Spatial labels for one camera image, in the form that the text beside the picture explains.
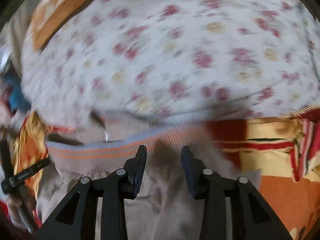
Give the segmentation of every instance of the red fabric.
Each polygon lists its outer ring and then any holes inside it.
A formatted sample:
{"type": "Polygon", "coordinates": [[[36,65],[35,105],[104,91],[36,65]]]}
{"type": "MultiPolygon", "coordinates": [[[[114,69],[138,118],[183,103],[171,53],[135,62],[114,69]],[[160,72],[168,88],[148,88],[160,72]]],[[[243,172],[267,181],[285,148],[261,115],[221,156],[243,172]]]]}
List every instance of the red fabric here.
{"type": "Polygon", "coordinates": [[[301,118],[306,118],[311,122],[316,122],[320,119],[320,109],[318,110],[312,110],[308,113],[305,113],[301,116],[301,118]]]}
{"type": "Polygon", "coordinates": [[[0,201],[0,208],[2,209],[3,213],[7,218],[9,218],[9,213],[8,213],[8,207],[6,204],[0,201]]]}
{"type": "Polygon", "coordinates": [[[218,141],[245,141],[247,124],[245,120],[207,122],[206,127],[212,138],[218,141]]]}
{"type": "Polygon", "coordinates": [[[227,157],[227,159],[228,159],[229,161],[231,161],[236,168],[241,169],[241,161],[240,161],[239,152],[235,152],[235,153],[224,153],[224,154],[225,154],[225,156],[227,157]]]}
{"type": "Polygon", "coordinates": [[[316,156],[317,151],[320,150],[320,122],[317,122],[314,127],[314,136],[312,140],[312,144],[309,149],[309,154],[307,160],[311,160],[316,156]]]}
{"type": "Polygon", "coordinates": [[[293,142],[281,142],[281,143],[221,143],[222,148],[226,149],[239,149],[239,148],[246,148],[246,149],[255,149],[259,151],[264,150],[272,150],[272,149],[284,149],[288,147],[293,147],[293,142]]]}
{"type": "Polygon", "coordinates": [[[41,220],[38,218],[36,210],[33,211],[33,216],[35,217],[35,222],[36,222],[38,228],[40,228],[40,227],[42,226],[42,222],[41,222],[41,220]]]}

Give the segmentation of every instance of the yellow fabric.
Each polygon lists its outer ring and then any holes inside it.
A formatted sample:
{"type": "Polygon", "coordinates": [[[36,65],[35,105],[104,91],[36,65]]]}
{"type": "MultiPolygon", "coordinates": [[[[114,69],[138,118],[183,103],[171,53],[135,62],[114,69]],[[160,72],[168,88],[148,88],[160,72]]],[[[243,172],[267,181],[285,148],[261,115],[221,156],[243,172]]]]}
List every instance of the yellow fabric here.
{"type": "Polygon", "coordinates": [[[302,136],[302,125],[299,119],[258,118],[248,119],[246,139],[278,138],[292,141],[302,136]]]}
{"type": "MultiPolygon", "coordinates": [[[[266,153],[260,151],[240,152],[240,162],[243,171],[260,170],[262,176],[292,177],[290,155],[281,150],[268,150],[266,153]]],[[[311,182],[320,182],[320,173],[311,171],[304,176],[311,182]]]]}
{"type": "MultiPolygon", "coordinates": [[[[22,126],[12,149],[14,174],[47,156],[47,149],[44,145],[45,134],[46,127],[42,124],[36,112],[32,112],[22,126]]],[[[41,176],[42,170],[26,180],[26,185],[33,190],[35,197],[37,197],[41,176]]]]}

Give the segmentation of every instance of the white fabric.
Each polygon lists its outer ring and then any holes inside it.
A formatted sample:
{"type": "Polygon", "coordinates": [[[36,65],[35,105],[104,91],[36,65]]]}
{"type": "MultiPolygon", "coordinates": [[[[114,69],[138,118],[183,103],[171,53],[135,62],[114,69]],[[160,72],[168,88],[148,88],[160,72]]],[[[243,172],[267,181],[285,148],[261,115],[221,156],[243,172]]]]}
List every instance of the white fabric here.
{"type": "Polygon", "coordinates": [[[72,127],[86,126],[92,108],[285,114],[320,100],[299,5],[95,0],[43,51],[33,50],[28,31],[22,89],[46,123],[72,127]]]}

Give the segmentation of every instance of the bedsheet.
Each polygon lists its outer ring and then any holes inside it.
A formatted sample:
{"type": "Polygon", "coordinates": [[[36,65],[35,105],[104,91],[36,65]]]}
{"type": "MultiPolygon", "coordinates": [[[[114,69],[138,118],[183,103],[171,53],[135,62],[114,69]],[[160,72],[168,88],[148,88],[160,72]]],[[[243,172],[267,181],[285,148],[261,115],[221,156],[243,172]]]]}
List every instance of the bedsheet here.
{"type": "Polygon", "coordinates": [[[46,123],[86,126],[90,109],[168,117],[285,114],[316,104],[299,0],[94,0],[34,51],[22,89],[46,123]]]}

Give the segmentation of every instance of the beige fabric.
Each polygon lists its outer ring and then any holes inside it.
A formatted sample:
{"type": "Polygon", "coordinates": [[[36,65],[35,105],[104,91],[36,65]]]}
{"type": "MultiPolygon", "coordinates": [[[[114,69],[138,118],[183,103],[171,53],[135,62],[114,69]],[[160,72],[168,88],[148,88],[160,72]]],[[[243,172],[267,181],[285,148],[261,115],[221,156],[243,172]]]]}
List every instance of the beige fabric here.
{"type": "MultiPolygon", "coordinates": [[[[107,128],[110,138],[121,139],[128,135],[127,131],[133,132],[133,127],[136,129],[136,133],[146,130],[148,128],[146,123],[148,122],[122,119],[115,122],[113,126],[107,125],[107,128]]],[[[101,134],[101,130],[99,131],[98,128],[95,133],[98,136],[101,134]]],[[[97,138],[96,141],[102,141],[102,138],[97,138]]],[[[259,186],[260,176],[258,171],[238,172],[213,145],[205,145],[205,148],[197,148],[201,150],[194,152],[194,155],[201,159],[207,168],[213,169],[227,178],[236,179],[239,176],[246,176],[256,187],[259,186]]],[[[107,176],[109,172],[113,172],[109,170],[103,172],[104,162],[103,159],[95,169],[87,174],[59,170],[59,176],[53,165],[46,167],[38,191],[37,213],[39,218],[45,221],[81,176],[85,175],[92,179],[98,179],[107,176]]],[[[166,149],[162,155],[149,155],[137,199],[125,200],[128,238],[134,240],[198,239],[203,207],[204,201],[194,200],[188,192],[180,163],[180,151],[166,149]]],[[[227,205],[227,212],[230,212],[229,205],[227,205]]],[[[101,201],[98,203],[95,239],[100,239],[100,220],[101,201]]],[[[227,225],[227,231],[230,233],[230,224],[227,225]]]]}
{"type": "Polygon", "coordinates": [[[28,30],[33,10],[40,0],[25,0],[4,28],[6,43],[11,47],[11,61],[21,77],[22,44],[28,30]]]}

